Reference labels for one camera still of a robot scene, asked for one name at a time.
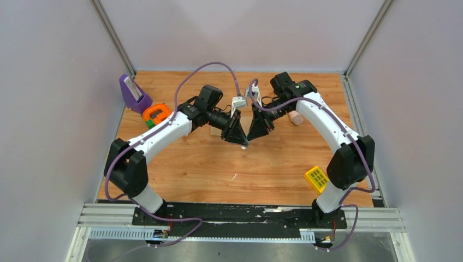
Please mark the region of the brown paper envelope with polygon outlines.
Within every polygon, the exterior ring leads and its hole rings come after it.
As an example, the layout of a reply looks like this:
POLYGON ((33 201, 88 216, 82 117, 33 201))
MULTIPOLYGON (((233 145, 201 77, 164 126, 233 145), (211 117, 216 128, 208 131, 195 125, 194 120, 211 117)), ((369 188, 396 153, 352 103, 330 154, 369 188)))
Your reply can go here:
POLYGON ((222 135, 222 130, 219 129, 219 128, 211 126, 210 135, 211 136, 221 136, 222 135))

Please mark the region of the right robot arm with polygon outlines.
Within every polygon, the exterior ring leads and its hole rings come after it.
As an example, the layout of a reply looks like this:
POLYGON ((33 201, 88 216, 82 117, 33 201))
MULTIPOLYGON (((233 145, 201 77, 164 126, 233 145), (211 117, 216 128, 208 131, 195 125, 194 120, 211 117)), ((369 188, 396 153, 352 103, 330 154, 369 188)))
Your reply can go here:
POLYGON ((350 192, 361 190, 359 182, 369 178, 375 184, 372 177, 375 142, 371 136, 361 136, 346 125, 308 80, 295 82, 287 72, 282 72, 270 84, 277 97, 266 106, 256 99, 258 79, 253 79, 245 92, 252 101, 253 112, 247 140, 268 135, 275 128, 274 120, 291 111, 309 120, 334 154, 327 166, 328 183, 312 202, 313 223, 325 228, 333 222, 350 192))

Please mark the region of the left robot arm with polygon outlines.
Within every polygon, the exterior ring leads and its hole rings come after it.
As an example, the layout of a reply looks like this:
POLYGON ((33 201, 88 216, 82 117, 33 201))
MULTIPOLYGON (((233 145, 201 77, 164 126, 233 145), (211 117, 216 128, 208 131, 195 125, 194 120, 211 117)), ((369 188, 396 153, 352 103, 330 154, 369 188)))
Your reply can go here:
POLYGON ((110 145, 105 181, 146 209, 146 218, 153 225, 167 220, 167 210, 161 207, 164 200, 149 185, 147 170, 148 163, 161 150, 206 124, 221 130, 223 141, 248 146, 240 111, 225 113, 216 107, 222 96, 217 87, 205 85, 198 96, 180 104, 159 125, 128 141, 118 138, 110 145))

